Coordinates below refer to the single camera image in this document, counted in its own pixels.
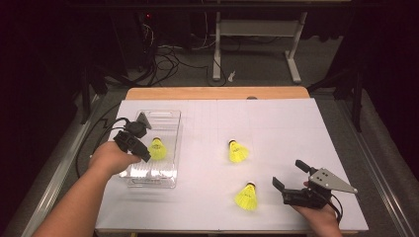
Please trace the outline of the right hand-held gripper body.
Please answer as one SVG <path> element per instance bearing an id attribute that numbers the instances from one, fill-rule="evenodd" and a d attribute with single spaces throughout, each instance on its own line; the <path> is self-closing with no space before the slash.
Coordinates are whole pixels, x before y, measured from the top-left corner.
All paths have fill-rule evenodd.
<path id="1" fill-rule="evenodd" d="M 356 194 L 358 190 L 325 168 L 302 168 L 308 174 L 308 187 L 301 190 L 282 188 L 284 204 L 321 209 L 330 202 L 332 191 Z"/>

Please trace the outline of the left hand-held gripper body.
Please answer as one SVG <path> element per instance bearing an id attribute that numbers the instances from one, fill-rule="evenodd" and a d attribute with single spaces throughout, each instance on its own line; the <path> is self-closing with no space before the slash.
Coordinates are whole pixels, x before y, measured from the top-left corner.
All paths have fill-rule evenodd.
<path id="1" fill-rule="evenodd" d="M 140 141 L 140 138 L 151 129 L 144 112 L 140 112 L 135 121 L 128 121 L 125 127 L 114 137 L 114 142 L 123 152 L 147 153 L 147 147 Z"/>

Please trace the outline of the yellow plastic shuttlecock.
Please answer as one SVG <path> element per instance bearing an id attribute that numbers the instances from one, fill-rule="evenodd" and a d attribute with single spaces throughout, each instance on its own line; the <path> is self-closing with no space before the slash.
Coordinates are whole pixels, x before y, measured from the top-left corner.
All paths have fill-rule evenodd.
<path id="1" fill-rule="evenodd" d="M 234 202 L 242 209 L 255 210 L 258 206 L 255 184 L 251 182 L 247 183 L 234 197 Z"/>
<path id="2" fill-rule="evenodd" d="M 249 150 L 245 146 L 238 143 L 236 140 L 231 139 L 228 142 L 228 145 L 229 145 L 229 160 L 231 162 L 240 163 L 248 157 Z"/>
<path id="3" fill-rule="evenodd" d="M 154 137 L 148 146 L 148 151 L 152 160 L 162 160 L 167 155 L 166 146 L 159 137 Z"/>

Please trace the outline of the clear plastic container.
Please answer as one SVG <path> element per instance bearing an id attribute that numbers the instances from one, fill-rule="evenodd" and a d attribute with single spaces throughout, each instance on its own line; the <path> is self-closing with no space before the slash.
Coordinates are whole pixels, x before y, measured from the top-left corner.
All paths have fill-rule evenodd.
<path id="1" fill-rule="evenodd" d="M 129 165 L 120 177 L 131 188 L 172 189 L 176 187 L 178 175 L 178 152 L 181 140 L 180 111 L 138 111 L 144 112 L 151 124 L 151 129 L 140 138 L 148 148 L 154 137 L 159 137 L 166 146 L 167 155 L 162 160 L 141 161 Z"/>

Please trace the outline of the person's left hand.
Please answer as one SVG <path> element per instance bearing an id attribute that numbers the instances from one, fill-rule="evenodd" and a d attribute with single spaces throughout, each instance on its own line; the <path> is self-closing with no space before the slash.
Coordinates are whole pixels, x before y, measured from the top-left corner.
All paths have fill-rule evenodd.
<path id="1" fill-rule="evenodd" d="M 102 144 L 93 153 L 87 174 L 109 180 L 113 175 L 139 161 L 138 157 L 122 152 L 115 142 L 109 141 Z"/>

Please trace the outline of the person's right hand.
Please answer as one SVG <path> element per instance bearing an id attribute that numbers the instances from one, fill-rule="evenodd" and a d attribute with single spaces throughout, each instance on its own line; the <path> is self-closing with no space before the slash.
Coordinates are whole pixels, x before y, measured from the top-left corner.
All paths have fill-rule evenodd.
<path id="1" fill-rule="evenodd" d="M 335 211 L 329 204 L 326 204 L 321 209 L 293 205 L 293 209 L 306 219 L 313 232 L 339 229 Z"/>

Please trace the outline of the white table cover sheet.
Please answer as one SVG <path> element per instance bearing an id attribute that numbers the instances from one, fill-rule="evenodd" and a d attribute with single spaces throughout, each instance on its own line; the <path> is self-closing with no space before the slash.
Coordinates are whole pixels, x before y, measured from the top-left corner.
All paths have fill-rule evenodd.
<path id="1" fill-rule="evenodd" d="M 181 112 L 177 185 L 130 189 L 111 178 L 96 224 L 100 231 L 306 232 L 306 222 L 283 203 L 272 179 L 300 188 L 307 176 L 296 160 L 347 177 L 312 99 L 124 101 L 119 114 L 134 119 L 143 110 Z M 231 139 L 249 150 L 240 163 L 229 160 Z M 249 182 L 256 186 L 255 210 L 234 202 Z"/>

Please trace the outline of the black metal stand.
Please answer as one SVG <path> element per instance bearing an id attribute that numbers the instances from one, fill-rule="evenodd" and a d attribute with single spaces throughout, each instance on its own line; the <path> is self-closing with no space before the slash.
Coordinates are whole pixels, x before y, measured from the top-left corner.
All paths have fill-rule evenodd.
<path id="1" fill-rule="evenodd" d="M 81 70 L 82 120 L 85 124 L 91 114 L 90 89 L 97 95 L 106 95 L 108 87 L 105 82 L 105 72 L 100 65 L 85 66 Z"/>
<path id="2" fill-rule="evenodd" d="M 363 72 L 359 65 L 351 65 L 339 72 L 307 87 L 312 93 L 320 88 L 334 87 L 333 97 L 336 100 L 352 99 L 351 120 L 357 132 L 361 132 L 361 108 L 363 91 Z"/>

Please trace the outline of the black computer tower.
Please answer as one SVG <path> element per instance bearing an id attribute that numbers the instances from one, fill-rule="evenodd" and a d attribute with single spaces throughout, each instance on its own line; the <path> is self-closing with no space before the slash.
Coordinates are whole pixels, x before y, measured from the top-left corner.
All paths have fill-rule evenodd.
<path id="1" fill-rule="evenodd" d="M 141 15 L 136 12 L 117 12 L 112 13 L 111 17 L 126 68 L 150 67 L 153 47 L 145 42 L 145 26 Z"/>

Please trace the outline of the aluminium floor rail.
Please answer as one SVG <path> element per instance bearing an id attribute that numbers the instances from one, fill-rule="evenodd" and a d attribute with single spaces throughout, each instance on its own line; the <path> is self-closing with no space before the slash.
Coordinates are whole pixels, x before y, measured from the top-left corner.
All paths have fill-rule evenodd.
<path id="1" fill-rule="evenodd" d="M 391 217 L 392 222 L 397 232 L 399 233 L 399 236 L 416 237 L 416 234 L 400 205 L 398 197 L 395 195 L 394 191 L 389 185 L 389 182 L 385 178 L 385 172 L 379 167 L 376 161 L 376 157 L 368 146 L 364 136 L 355 128 L 352 122 L 352 114 L 348 105 L 344 101 L 337 101 L 337 105 L 349 127 L 351 128 L 352 133 L 356 137 L 358 146 L 361 148 L 362 158 L 365 166 L 376 186 L 377 192 L 380 195 L 386 211 Z"/>
<path id="2" fill-rule="evenodd" d="M 90 101 L 91 114 L 87 116 L 85 122 L 82 122 L 82 103 L 80 99 L 76 100 L 78 111 L 75 118 L 58 140 L 27 194 L 24 211 L 29 215 L 29 218 L 19 237 L 31 237 L 53 208 L 76 158 L 76 153 L 88 132 L 91 116 L 101 106 L 102 101 L 102 96 L 93 96 Z"/>

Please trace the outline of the white metal desk frame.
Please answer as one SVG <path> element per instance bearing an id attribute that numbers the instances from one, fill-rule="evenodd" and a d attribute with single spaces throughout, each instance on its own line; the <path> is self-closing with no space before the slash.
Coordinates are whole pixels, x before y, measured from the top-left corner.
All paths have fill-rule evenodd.
<path id="1" fill-rule="evenodd" d="M 307 17 L 302 12 L 298 20 L 270 21 L 270 20 L 223 20 L 220 13 L 215 18 L 215 41 L 212 65 L 212 79 L 221 79 L 221 50 L 220 40 L 222 37 L 277 37 L 292 38 L 293 44 L 290 50 L 284 52 L 290 74 L 296 84 L 301 83 L 301 78 L 294 60 L 294 55 L 302 34 Z"/>

